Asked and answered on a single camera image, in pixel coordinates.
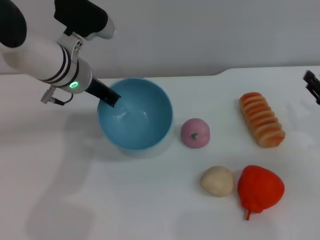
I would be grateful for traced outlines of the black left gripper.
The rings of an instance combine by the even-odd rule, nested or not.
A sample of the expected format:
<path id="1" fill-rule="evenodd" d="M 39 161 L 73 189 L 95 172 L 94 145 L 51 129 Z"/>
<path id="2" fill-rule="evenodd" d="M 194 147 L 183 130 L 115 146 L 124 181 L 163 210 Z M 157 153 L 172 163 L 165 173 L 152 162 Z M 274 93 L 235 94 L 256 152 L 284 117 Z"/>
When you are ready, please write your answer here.
<path id="1" fill-rule="evenodd" d="M 104 83 L 94 77 L 91 79 L 91 82 L 85 92 L 99 98 L 112 108 L 115 107 L 117 101 L 121 98 L 118 93 L 108 88 Z"/>

